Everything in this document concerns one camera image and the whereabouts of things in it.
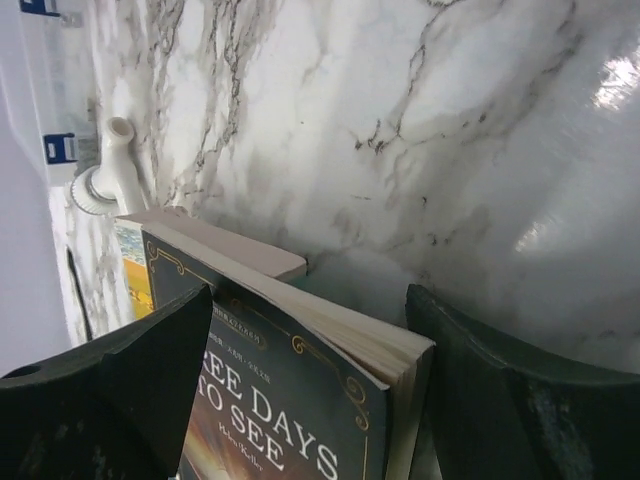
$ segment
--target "marble countertop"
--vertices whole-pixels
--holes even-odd
[[[305,288],[375,317],[401,324],[418,282],[640,372],[636,2],[92,0],[89,20],[100,118],[133,122],[152,205],[304,255]],[[97,334],[131,321],[112,220],[63,189],[51,208]]]

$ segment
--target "plastic container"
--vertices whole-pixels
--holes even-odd
[[[98,155],[84,0],[0,2],[0,81],[14,136],[50,186]]]

